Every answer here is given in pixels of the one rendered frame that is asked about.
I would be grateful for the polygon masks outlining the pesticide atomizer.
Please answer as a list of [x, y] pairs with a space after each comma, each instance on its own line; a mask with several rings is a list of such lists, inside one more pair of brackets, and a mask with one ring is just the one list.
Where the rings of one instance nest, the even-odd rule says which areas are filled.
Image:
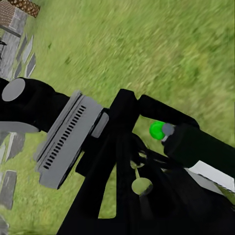
[[[172, 126], [175, 133], [168, 137]], [[157, 121], [150, 125], [149, 133], [153, 139], [161, 141], [163, 156], [235, 195], [235, 147], [183, 122], [172, 125]]]

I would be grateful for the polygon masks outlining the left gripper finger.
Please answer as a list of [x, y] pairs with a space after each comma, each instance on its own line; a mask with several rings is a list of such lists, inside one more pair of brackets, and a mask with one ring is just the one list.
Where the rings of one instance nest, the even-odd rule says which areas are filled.
[[173, 170], [173, 171], [178, 171], [178, 170], [185, 168], [185, 166], [183, 164], [181, 164], [171, 158], [163, 156], [163, 155], [156, 153], [155, 151], [150, 150], [150, 149], [149, 149], [149, 152], [151, 153], [152, 157], [154, 159], [156, 159], [157, 165], [159, 165], [160, 168], [162, 168], [162, 169], [165, 169], [165, 170], [169, 169], [169, 170]]
[[[179, 123], [183, 122], [183, 123], [188, 123], [197, 129], [200, 129], [200, 126], [198, 125], [196, 120], [193, 119], [192, 117], [146, 94], [142, 94], [140, 99], [132, 98], [129, 102], [127, 102], [125, 109], [121, 111], [122, 111], [122, 114], [123, 113], [131, 114], [133, 110], [140, 112], [141, 116], [154, 119], [157, 121], [168, 122], [168, 123], [171, 123], [172, 125], [178, 125]], [[116, 125], [118, 125], [119, 122], [121, 121], [122, 114]], [[102, 132], [101, 134], [102, 136], [104, 135]], [[99, 139], [101, 137], [101, 134], [99, 136], [91, 135], [89, 139], [90, 138]], [[89, 141], [89, 139], [87, 140], [87, 142]]]

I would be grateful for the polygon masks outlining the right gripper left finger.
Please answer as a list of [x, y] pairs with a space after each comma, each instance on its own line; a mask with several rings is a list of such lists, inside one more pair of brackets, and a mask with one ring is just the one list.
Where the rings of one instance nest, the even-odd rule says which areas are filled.
[[[123, 132], [109, 135], [57, 235], [130, 235]], [[117, 164], [116, 217], [98, 218], [111, 164]]]

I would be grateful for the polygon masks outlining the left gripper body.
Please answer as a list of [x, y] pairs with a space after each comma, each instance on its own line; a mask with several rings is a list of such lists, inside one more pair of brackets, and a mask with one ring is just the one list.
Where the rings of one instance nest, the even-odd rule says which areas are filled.
[[[132, 132], [139, 116], [140, 112], [134, 111], [131, 114], [123, 113], [121, 110], [124, 110], [127, 102], [129, 102], [132, 98], [136, 98], [135, 94], [132, 91], [120, 89], [118, 92], [116, 98], [114, 99], [113, 103], [111, 104], [110, 108], [105, 108], [105, 112], [109, 115], [109, 120], [106, 126], [102, 128], [102, 133], [104, 134], [99, 139], [96, 138], [90, 138], [87, 142], [86, 146], [84, 147], [84, 154], [82, 158], [80, 159], [79, 163], [77, 164], [77, 167], [75, 171], [82, 175], [83, 177], [87, 177], [89, 174], [89, 171], [91, 170], [94, 161], [103, 146], [106, 138], [111, 135], [112, 133], [115, 133], [119, 130], [126, 130], [129, 132]], [[122, 119], [119, 122], [118, 120], [122, 114]], [[108, 178], [116, 164], [116, 161], [114, 161], [110, 166], [110, 172], [108, 174]]]

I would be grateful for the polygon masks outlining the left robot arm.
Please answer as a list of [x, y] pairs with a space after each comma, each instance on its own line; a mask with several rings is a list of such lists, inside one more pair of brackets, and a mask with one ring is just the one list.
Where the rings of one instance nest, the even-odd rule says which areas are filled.
[[[58, 113], [60, 114], [58, 115]], [[146, 94], [140, 99], [120, 89], [110, 108], [76, 90], [72, 96], [57, 93], [47, 83], [28, 77], [0, 78], [0, 131], [47, 133], [35, 153], [38, 183], [59, 189], [79, 158], [75, 171], [87, 177], [106, 138], [119, 130], [132, 132], [139, 116], [178, 125], [200, 126], [192, 117]], [[149, 149], [162, 169], [185, 166]], [[108, 178], [116, 164], [110, 166]]]

